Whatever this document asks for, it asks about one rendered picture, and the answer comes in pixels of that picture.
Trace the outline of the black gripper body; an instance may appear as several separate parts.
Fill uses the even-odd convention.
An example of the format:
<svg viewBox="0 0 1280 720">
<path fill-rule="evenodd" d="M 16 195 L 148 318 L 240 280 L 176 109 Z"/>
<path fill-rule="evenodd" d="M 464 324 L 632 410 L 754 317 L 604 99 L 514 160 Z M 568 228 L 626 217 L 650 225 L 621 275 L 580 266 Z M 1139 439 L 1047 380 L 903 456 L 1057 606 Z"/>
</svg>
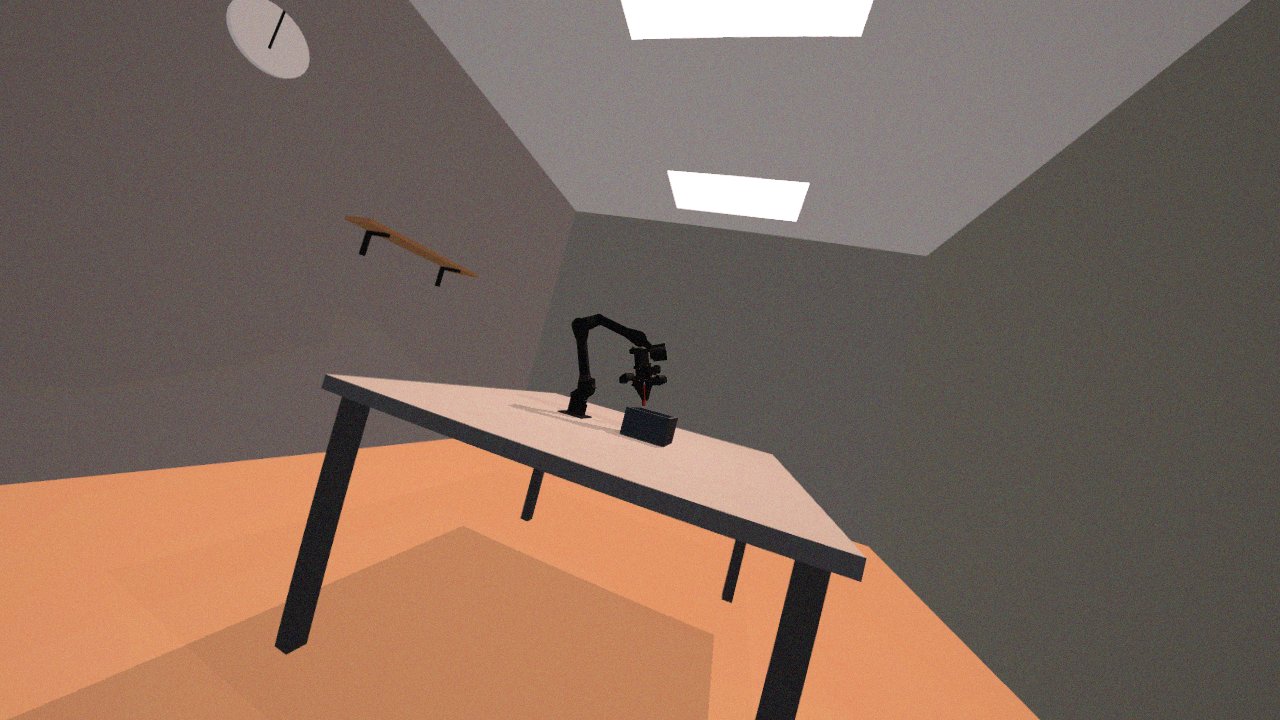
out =
<svg viewBox="0 0 1280 720">
<path fill-rule="evenodd" d="M 649 377 L 649 374 L 643 374 L 643 373 L 641 373 L 643 375 L 637 375 L 637 366 L 640 365 L 640 363 L 643 363 L 643 366 L 646 366 L 646 365 L 652 366 L 652 363 L 649 363 L 646 360 L 636 361 L 635 366 L 634 366 L 634 369 L 636 372 L 636 375 L 634 375 L 634 373 L 625 373 L 623 375 L 620 375 L 620 383 L 625 383 L 626 384 L 628 380 L 634 380 L 634 382 L 636 382 L 636 380 L 644 380 L 645 384 L 649 383 L 649 382 L 657 382 L 657 384 L 654 384 L 654 386 L 662 386 L 662 384 L 664 384 L 667 382 L 666 375 Z"/>
</svg>

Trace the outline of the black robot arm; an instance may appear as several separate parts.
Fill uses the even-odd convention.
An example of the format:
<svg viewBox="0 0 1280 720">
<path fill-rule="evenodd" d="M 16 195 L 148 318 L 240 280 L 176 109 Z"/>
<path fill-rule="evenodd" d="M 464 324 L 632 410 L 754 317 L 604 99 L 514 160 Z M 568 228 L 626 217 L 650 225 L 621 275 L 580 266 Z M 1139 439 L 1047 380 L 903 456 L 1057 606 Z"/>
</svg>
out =
<svg viewBox="0 0 1280 720">
<path fill-rule="evenodd" d="M 589 368 L 588 333 L 589 333 L 590 329 L 595 328 L 596 325 L 604 325 L 605 328 L 608 328 L 611 331 L 614 331 L 618 334 L 625 336 L 625 338 L 627 338 L 628 341 L 631 341 L 637 347 L 641 347 L 641 348 L 634 348 L 632 347 L 632 348 L 628 350 L 630 354 L 634 354 L 635 363 L 640 361 L 640 360 L 649 361 L 648 352 L 650 352 L 650 359 L 653 359 L 653 361 L 667 360 L 666 343 L 652 345 L 646 340 L 646 334 L 643 333 L 643 331 L 630 329 L 630 328 L 627 328 L 625 325 L 621 325 L 617 322 L 611 320 L 607 316 L 603 316 L 602 314 L 596 314 L 596 315 L 593 315 L 593 316 L 576 318 L 576 319 L 573 319 L 573 322 L 572 322 L 571 325 L 572 325 L 573 336 L 575 336 L 575 338 L 577 341 L 579 374 L 580 375 L 579 375 L 579 388 L 573 389 L 570 393 L 571 398 L 570 398 L 570 405 L 568 405 L 568 409 L 567 409 L 566 413 L 571 413 L 571 414 L 579 415 L 579 416 L 585 415 L 586 407 L 588 407 L 588 401 L 586 400 L 588 400 L 588 397 L 593 396 L 594 392 L 595 392 L 595 388 L 596 388 L 596 386 L 595 386 L 595 378 L 591 378 L 591 375 L 590 375 L 590 368 Z M 643 348 L 643 347 L 645 347 L 645 348 Z M 643 363 L 640 363 L 640 365 L 637 366 L 637 375 L 643 375 L 641 373 L 643 374 L 649 374 L 649 377 L 657 375 L 657 374 L 660 374 L 660 366 L 659 365 L 654 365 L 654 366 L 646 365 L 646 366 L 643 366 Z"/>
</svg>

